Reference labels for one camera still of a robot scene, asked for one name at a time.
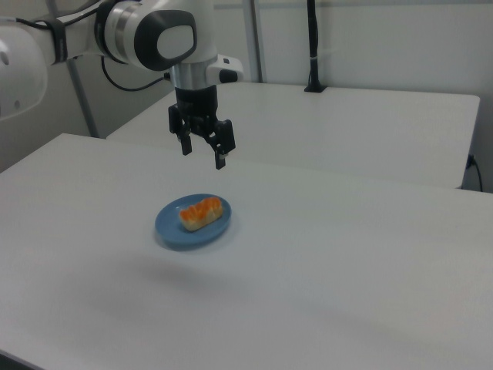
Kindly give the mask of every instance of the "cable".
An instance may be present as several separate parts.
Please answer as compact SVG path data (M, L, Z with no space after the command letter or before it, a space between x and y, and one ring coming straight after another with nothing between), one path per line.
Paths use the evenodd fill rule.
M130 93L134 93L136 91L142 91L142 90L148 89L149 87L154 86L158 82L164 81L166 79L165 77L161 77L160 79L157 79L155 81L152 81L151 83L148 83L145 86L137 87L135 89L130 89L128 87L120 86L118 83L116 83L115 81L113 81L113 79L109 76L108 71L106 70L106 64L105 64L105 58L104 58L104 56L101 57L101 68L102 68L102 72L105 74L106 79L108 79L108 81L113 86L115 86L117 89L120 89L120 90L123 90L123 91L127 91L127 92L130 92Z
M64 25L65 25L65 26L67 26L67 25L73 25L74 23L77 23L78 21L80 21L80 20L82 20L82 19L84 19L84 18L90 17L90 16L91 16L91 15L93 15L93 14L96 14L96 13L97 13L97 11L98 11L98 9L97 9L97 8L94 8L94 9L93 9L93 10L91 10L90 12L87 12L87 13L85 13L85 14L82 14L82 15L80 15L79 17L74 18L73 20L68 21L67 23L64 23Z
M33 27L34 29L49 29L47 25L40 25L38 23L30 22L22 18L16 18L15 21L17 23L22 23L23 25L28 25L29 27Z
M60 12L57 9L56 15L57 15L57 17L65 17L66 15L71 15L71 14L76 14L76 13L84 12L85 10L87 10L88 8L90 8L91 6L95 5L97 2L99 2L99 0L88 0L85 4L80 5L78 8L72 9L72 10L68 10L68 11L62 11L62 12Z
M468 162L465 165L465 169L468 170L472 166L476 167L476 171L478 172L478 179L479 179L479 190L483 193L483 179L481 178L481 171L479 170L478 162L476 162L476 156L469 154Z
M476 170L478 171L479 190L483 192L483 180L481 179L481 171L479 170L478 162L476 162L476 160L475 160L475 166L476 166Z
M97 8L94 8L90 12L87 12L85 14L82 14L79 17L74 18L74 19L72 19L72 20L70 20L68 22L63 23L63 24L65 26L67 26L67 25L73 25L74 23L77 23L78 21L80 21L80 20L82 20L84 18L90 17L93 14L96 14L97 11L98 11L98 9ZM39 23L34 23L34 22L31 22L31 21L28 21L27 19L15 18L15 22L22 23L23 25L28 25L29 27L33 27L34 29L46 29L46 30L50 29L47 25L40 25Z

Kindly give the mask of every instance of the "table surface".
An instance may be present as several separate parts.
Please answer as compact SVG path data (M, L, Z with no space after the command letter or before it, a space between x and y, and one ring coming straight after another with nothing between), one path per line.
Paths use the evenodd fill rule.
M166 246L169 202L230 227ZM0 349L48 370L491 369L490 194L62 135L0 173Z
M476 96L302 86L218 86L219 119L231 119L231 158L445 188L462 184L478 114ZM169 133L174 92L108 137L181 150ZM193 149L213 152L199 137Z

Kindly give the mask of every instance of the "blue plate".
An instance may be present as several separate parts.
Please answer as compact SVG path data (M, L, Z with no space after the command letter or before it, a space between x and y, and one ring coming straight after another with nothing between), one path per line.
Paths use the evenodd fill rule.
M231 206L221 197L218 197L223 205L221 218L197 231L188 231L183 227L179 220L179 212L207 197L217 197L217 195L189 195L173 201L159 212L156 218L156 230L165 243L176 245L203 244L214 240L227 229L231 219Z

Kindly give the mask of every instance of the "orange topping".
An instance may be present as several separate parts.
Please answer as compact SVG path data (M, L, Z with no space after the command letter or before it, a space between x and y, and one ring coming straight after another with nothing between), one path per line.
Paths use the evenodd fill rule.
M209 197L195 205L191 205L186 210L181 210L179 216L185 220L201 220L206 217L210 210L221 207L221 201L217 197Z

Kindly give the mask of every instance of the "wall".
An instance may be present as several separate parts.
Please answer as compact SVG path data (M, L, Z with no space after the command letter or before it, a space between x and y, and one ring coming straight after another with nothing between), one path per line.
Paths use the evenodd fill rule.
M259 82L250 0L214 0L214 8L219 53L241 60L245 81Z
M491 1L340 0L317 6L320 77L329 86L481 97L471 152L485 190L493 192ZM306 85L306 2L260 0L258 9L265 81ZM464 187L478 189L473 169Z
M33 19L48 14L48 9L43 1L0 0L0 14ZM67 67L51 66L48 74L43 101L21 116L0 122L0 172L60 133L89 134Z

